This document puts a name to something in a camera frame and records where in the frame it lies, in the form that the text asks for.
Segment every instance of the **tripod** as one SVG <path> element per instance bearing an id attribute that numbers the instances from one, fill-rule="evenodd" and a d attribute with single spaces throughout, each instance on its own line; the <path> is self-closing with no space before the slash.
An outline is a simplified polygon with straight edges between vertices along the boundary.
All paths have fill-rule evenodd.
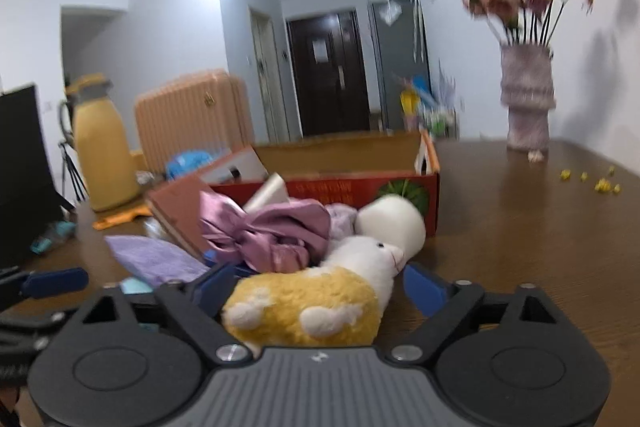
<path id="1" fill-rule="evenodd" d="M 76 165 L 69 156 L 66 148 L 69 146 L 69 143 L 66 140 L 62 140 L 58 147 L 60 147 L 60 153 L 62 154 L 62 194 L 65 194 L 65 181 L 66 181 L 66 173 L 69 173 L 69 179 L 71 179 L 71 184 L 73 185 L 74 192 L 76 194 L 76 201 L 86 201 L 88 190 L 86 189 L 86 185 L 82 181 L 82 176 L 76 168 Z"/>

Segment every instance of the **white round object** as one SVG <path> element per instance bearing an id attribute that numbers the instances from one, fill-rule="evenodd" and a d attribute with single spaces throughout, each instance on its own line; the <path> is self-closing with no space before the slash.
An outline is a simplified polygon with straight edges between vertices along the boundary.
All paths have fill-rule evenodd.
<path id="1" fill-rule="evenodd" d="M 355 230 L 357 235 L 368 235 L 401 248 L 405 262 L 422 250 L 427 238 L 422 214 L 411 201 L 396 194 L 362 208 L 356 217 Z"/>

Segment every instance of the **yellow plush toy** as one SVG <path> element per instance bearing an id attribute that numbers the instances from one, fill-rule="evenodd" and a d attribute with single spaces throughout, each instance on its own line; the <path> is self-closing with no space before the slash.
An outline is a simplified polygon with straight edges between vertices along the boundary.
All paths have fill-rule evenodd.
<path id="1" fill-rule="evenodd" d="M 223 324 L 254 353 L 263 346 L 369 346 L 403 257 L 393 245 L 348 237 L 320 267 L 241 280 L 224 306 Z"/>

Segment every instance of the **brown door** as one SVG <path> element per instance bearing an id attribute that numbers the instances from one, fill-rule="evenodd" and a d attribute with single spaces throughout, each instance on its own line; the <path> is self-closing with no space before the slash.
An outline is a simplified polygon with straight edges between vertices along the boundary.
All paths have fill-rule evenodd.
<path id="1" fill-rule="evenodd" d="M 288 23 L 302 133 L 369 130 L 369 99 L 355 12 Z"/>

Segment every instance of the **black monitor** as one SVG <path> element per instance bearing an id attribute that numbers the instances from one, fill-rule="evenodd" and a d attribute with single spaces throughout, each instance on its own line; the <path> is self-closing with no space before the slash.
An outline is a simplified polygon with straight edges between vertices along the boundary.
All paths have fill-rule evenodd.
<path id="1" fill-rule="evenodd" d="M 42 140 L 36 88 L 0 94 L 0 267 L 33 258 L 31 243 L 63 218 Z"/>

